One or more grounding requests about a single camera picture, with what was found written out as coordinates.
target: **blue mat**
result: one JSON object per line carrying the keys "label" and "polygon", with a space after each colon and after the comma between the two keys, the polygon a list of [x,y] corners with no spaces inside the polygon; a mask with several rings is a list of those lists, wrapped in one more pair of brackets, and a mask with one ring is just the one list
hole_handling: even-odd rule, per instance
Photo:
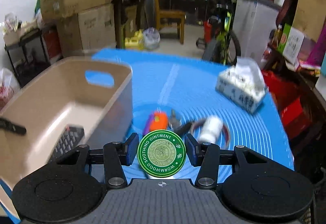
{"label": "blue mat", "polygon": [[[142,134],[150,113],[160,109],[169,115],[174,109],[182,123],[209,115],[219,116],[230,129],[229,149],[245,145],[278,163],[293,169],[293,156],[270,94],[254,115],[247,113],[215,91],[217,75],[224,66],[196,59],[156,53],[103,49],[94,60],[127,63],[132,67],[133,123],[126,138],[133,132]],[[99,75],[87,76],[92,82],[105,84]],[[224,136],[217,144],[223,148]],[[131,178],[146,178],[137,158],[124,167],[128,182]],[[175,178],[191,178],[195,182],[199,168],[187,158]],[[231,174],[231,166],[220,166],[218,182]]]}

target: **tiled floor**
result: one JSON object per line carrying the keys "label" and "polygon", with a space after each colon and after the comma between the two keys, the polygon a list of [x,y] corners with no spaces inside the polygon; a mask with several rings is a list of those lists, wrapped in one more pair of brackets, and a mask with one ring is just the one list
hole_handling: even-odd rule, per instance
{"label": "tiled floor", "polygon": [[184,44],[180,44],[177,38],[177,29],[164,28],[160,31],[160,47],[154,52],[201,58],[204,51],[196,47],[196,40],[203,35],[202,26],[185,25]]}

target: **clear plastic bag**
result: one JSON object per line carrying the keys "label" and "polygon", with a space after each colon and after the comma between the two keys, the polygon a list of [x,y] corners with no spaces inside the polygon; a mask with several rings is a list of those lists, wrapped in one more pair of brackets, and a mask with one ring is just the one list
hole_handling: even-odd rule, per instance
{"label": "clear plastic bag", "polygon": [[0,70],[0,110],[20,90],[18,81],[14,74],[6,68]]}
{"label": "clear plastic bag", "polygon": [[161,38],[158,30],[151,27],[143,32],[144,48],[154,50],[159,47]]}

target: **orange toy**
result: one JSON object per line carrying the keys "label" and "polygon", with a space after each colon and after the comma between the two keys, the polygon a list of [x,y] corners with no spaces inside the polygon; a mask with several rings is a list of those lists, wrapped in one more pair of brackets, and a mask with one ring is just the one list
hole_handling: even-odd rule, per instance
{"label": "orange toy", "polygon": [[167,129],[168,124],[169,118],[167,117],[166,113],[154,112],[154,120],[149,126],[149,131],[152,132],[154,130]]}

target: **bicycle wheel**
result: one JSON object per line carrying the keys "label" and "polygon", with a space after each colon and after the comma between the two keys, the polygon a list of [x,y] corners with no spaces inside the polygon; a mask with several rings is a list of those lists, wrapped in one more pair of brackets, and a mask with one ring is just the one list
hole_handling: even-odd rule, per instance
{"label": "bicycle wheel", "polygon": [[[228,36],[229,39],[227,39],[227,44],[229,47],[227,50],[226,65],[235,65],[237,63],[237,56],[241,56],[241,47],[237,36],[232,30],[229,31]],[[224,64],[224,57],[226,54],[222,52],[223,49],[224,47],[222,47],[220,41],[212,39],[205,48],[202,60]]]}

